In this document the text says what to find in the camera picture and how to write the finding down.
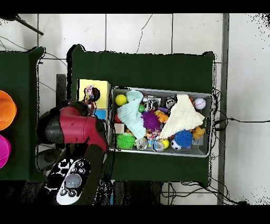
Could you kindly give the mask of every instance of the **blue spiky ball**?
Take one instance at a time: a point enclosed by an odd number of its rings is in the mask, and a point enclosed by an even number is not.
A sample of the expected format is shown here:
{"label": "blue spiky ball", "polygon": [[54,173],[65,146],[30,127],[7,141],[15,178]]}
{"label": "blue spiky ball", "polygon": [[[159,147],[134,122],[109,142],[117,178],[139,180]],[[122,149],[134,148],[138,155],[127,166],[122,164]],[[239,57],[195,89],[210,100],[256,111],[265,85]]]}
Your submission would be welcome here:
{"label": "blue spiky ball", "polygon": [[192,133],[189,130],[182,130],[175,134],[174,140],[177,145],[186,148],[192,144]]}

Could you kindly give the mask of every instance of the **yellow ball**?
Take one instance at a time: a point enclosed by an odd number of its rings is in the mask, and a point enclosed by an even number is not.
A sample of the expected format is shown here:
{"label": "yellow ball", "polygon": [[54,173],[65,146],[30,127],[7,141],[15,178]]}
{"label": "yellow ball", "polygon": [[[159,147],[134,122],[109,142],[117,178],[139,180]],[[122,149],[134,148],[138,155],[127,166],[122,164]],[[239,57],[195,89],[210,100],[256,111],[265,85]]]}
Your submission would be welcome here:
{"label": "yellow ball", "polygon": [[116,96],[115,102],[116,102],[116,104],[117,104],[118,106],[122,106],[122,105],[124,105],[124,104],[127,103],[127,98],[126,98],[125,95],[120,94],[120,95]]}
{"label": "yellow ball", "polygon": [[164,148],[168,148],[169,145],[170,145],[169,140],[167,140],[167,139],[164,139],[164,140],[162,141],[162,143],[163,143]]}

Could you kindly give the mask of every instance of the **mint green towel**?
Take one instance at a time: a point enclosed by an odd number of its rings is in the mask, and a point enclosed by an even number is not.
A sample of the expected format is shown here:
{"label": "mint green towel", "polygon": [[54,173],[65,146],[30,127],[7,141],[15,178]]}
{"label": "mint green towel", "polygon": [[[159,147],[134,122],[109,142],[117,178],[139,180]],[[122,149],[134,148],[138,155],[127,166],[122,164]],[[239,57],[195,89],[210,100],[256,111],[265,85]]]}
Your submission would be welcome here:
{"label": "mint green towel", "polygon": [[143,95],[141,92],[137,90],[128,91],[128,103],[117,109],[118,118],[133,133],[136,139],[143,138],[146,134],[141,113],[138,111],[142,98]]}

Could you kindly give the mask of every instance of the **green tablecloth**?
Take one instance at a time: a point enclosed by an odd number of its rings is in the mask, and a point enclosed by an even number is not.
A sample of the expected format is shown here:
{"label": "green tablecloth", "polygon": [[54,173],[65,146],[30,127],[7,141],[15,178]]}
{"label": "green tablecloth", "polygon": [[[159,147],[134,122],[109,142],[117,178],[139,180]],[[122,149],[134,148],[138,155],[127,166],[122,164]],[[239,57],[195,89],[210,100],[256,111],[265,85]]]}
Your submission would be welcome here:
{"label": "green tablecloth", "polygon": [[[111,86],[178,90],[210,94],[213,83],[212,52],[203,55],[126,54],[86,52],[74,45],[67,54],[68,82],[76,99],[78,79],[106,80]],[[110,169],[112,153],[103,171]],[[112,178],[138,181],[200,181],[208,185],[209,157],[115,153]]]}
{"label": "green tablecloth", "polygon": [[0,169],[0,180],[46,180],[35,165],[36,69],[44,51],[44,48],[28,52],[0,51],[0,90],[8,93],[17,106],[12,124],[0,131],[11,143],[11,154],[6,165]]}

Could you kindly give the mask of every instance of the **plastic bin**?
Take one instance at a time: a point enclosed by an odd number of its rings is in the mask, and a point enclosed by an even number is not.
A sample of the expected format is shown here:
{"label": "plastic bin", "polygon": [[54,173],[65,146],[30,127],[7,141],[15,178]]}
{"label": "plastic bin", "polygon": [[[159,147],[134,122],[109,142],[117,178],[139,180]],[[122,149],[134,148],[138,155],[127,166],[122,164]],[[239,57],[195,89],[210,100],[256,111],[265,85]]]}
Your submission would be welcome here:
{"label": "plastic bin", "polygon": [[187,94],[189,97],[194,98],[204,98],[206,101],[206,106],[202,110],[196,110],[205,116],[204,123],[201,125],[202,128],[206,129],[206,133],[200,139],[200,142],[195,142],[192,144],[191,148],[182,148],[181,150],[175,150],[171,145],[166,148],[163,152],[154,152],[151,148],[146,150],[138,150],[135,146],[128,150],[116,149],[118,152],[123,153],[147,153],[147,154],[159,154],[159,155],[171,155],[171,156],[193,156],[193,157],[207,157],[211,152],[211,128],[212,128],[212,117],[213,117],[213,96],[211,94],[200,94],[195,92],[181,92],[181,91],[170,91],[170,90],[157,90],[157,89],[140,89],[140,88],[119,88],[113,87],[110,92],[110,102],[112,103],[109,110],[109,130],[108,130],[108,142],[110,150],[114,150],[116,135],[113,131],[114,126],[114,116],[117,113],[117,105],[115,103],[115,98],[118,94],[126,94],[130,90],[138,90],[143,95],[156,96],[161,98],[161,105],[164,105],[165,99],[169,96],[175,96],[176,94]]}

